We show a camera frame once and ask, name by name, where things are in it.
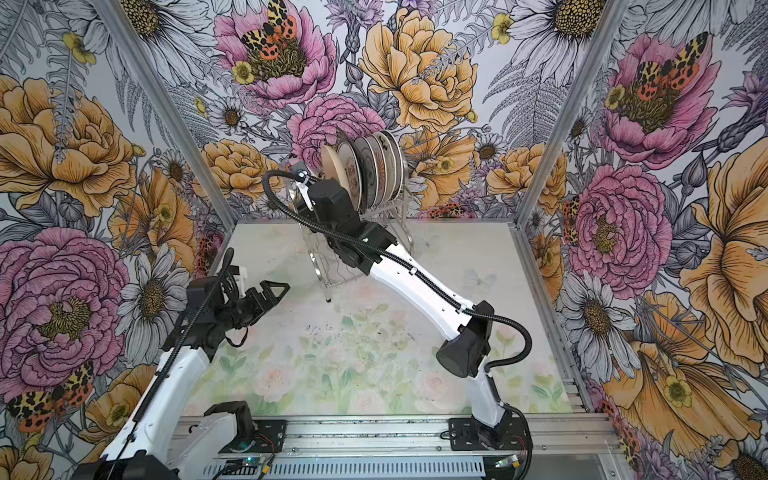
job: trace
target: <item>stack of plates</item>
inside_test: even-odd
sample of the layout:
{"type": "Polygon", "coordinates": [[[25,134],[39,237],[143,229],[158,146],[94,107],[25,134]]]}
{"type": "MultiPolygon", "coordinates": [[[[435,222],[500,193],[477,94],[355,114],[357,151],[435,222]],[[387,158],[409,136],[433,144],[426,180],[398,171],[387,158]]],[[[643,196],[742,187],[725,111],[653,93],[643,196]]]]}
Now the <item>stack of plates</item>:
{"type": "Polygon", "coordinates": [[[388,131],[350,140],[337,131],[336,145],[323,145],[326,178],[336,178],[360,213],[396,199],[406,178],[405,161],[388,131]]]}

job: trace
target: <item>dish rack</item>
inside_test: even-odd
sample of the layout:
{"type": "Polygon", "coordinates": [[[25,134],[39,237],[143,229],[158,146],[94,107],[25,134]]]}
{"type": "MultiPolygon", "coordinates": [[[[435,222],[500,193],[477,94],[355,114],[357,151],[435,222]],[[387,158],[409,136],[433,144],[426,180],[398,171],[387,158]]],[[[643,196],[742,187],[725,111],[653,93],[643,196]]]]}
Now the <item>dish rack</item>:
{"type": "MultiPolygon", "coordinates": [[[[294,206],[296,206],[296,202],[301,196],[298,189],[289,188],[288,193],[294,206]]],[[[408,192],[405,184],[403,184],[401,193],[397,198],[368,209],[364,214],[360,214],[360,218],[378,222],[386,227],[395,234],[398,241],[413,255],[413,235],[411,235],[411,231],[406,224],[410,196],[410,192],[408,192]]],[[[320,287],[323,289],[326,302],[330,302],[331,289],[333,287],[363,276],[363,273],[358,269],[345,265],[333,250],[328,247],[328,243],[321,233],[312,233],[310,229],[303,225],[300,227],[304,243],[306,244],[306,250],[310,255],[310,260],[312,260],[320,287]]]]}

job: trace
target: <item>metal post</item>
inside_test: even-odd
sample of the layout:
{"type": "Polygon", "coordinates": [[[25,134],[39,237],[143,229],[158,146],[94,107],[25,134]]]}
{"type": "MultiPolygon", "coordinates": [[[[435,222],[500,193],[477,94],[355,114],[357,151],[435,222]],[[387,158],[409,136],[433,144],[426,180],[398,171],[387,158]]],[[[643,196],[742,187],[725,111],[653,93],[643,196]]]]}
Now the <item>metal post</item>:
{"type": "Polygon", "coordinates": [[[544,190],[547,176],[552,172],[552,168],[560,154],[561,145],[565,142],[568,131],[576,120],[579,104],[592,87],[592,80],[597,74],[605,54],[611,48],[611,42],[618,33],[621,20],[629,8],[629,4],[630,0],[610,0],[605,5],[600,23],[594,30],[595,35],[589,44],[587,57],[571,84],[571,89],[568,91],[565,103],[560,109],[558,121],[555,123],[554,130],[547,142],[548,148],[544,152],[544,157],[541,159],[533,179],[531,179],[531,186],[523,198],[523,204],[520,206],[520,210],[518,210],[516,220],[518,228],[525,228],[525,223],[531,216],[533,207],[535,207],[541,192],[544,190]]]}
{"type": "Polygon", "coordinates": [[[120,0],[92,2],[99,18],[106,25],[112,41],[120,49],[123,62],[131,70],[144,93],[152,102],[155,111],[165,122],[171,136],[176,141],[181,154],[187,159],[192,172],[200,181],[200,185],[208,194],[208,199],[219,215],[221,223],[227,231],[234,230],[235,218],[229,204],[214,180],[214,176],[203,162],[202,153],[197,147],[187,125],[181,120],[181,115],[170,99],[165,85],[148,61],[147,51],[138,41],[138,34],[125,16],[120,0]]]}

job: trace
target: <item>metal dish rack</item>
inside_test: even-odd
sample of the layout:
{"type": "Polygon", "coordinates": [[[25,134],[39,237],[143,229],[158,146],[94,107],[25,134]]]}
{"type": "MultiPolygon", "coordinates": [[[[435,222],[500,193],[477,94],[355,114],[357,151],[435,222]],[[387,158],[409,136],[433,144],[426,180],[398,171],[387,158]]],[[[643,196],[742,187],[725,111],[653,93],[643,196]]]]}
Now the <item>metal dish rack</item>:
{"type": "MultiPolygon", "coordinates": [[[[301,195],[296,188],[289,188],[288,192],[295,206],[297,199],[301,195]]],[[[408,252],[413,255],[413,235],[411,235],[411,231],[406,224],[410,195],[405,186],[405,176],[403,176],[401,193],[396,199],[388,200],[366,210],[364,214],[360,214],[360,218],[363,220],[373,220],[387,227],[389,231],[395,234],[398,241],[405,246],[408,252]]],[[[322,234],[312,233],[310,229],[303,225],[301,226],[301,233],[306,244],[306,250],[310,255],[310,260],[312,260],[312,265],[315,267],[315,274],[320,282],[320,287],[323,289],[326,302],[331,301],[330,289],[363,275],[359,270],[345,265],[333,250],[328,247],[328,243],[322,234]]]]}

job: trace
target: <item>black mounting plate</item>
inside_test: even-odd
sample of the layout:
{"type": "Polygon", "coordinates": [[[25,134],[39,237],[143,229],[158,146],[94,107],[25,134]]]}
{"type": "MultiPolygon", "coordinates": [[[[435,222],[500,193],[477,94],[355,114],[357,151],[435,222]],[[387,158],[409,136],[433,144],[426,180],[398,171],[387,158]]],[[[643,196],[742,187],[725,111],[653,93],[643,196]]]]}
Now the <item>black mounting plate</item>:
{"type": "MultiPolygon", "coordinates": [[[[448,419],[448,431],[451,440],[451,450],[454,452],[468,452],[470,450],[487,450],[480,443],[478,437],[478,421],[472,417],[463,417],[448,419]]],[[[498,450],[523,450],[523,445],[513,437],[525,438],[525,427],[519,417],[513,417],[509,420],[507,428],[502,433],[501,444],[498,450]]]]}
{"type": "Polygon", "coordinates": [[[219,453],[272,453],[272,445],[261,435],[267,437],[275,445],[275,453],[280,453],[283,451],[287,425],[286,420],[253,420],[256,435],[252,439],[246,442],[234,439],[219,453]]]}

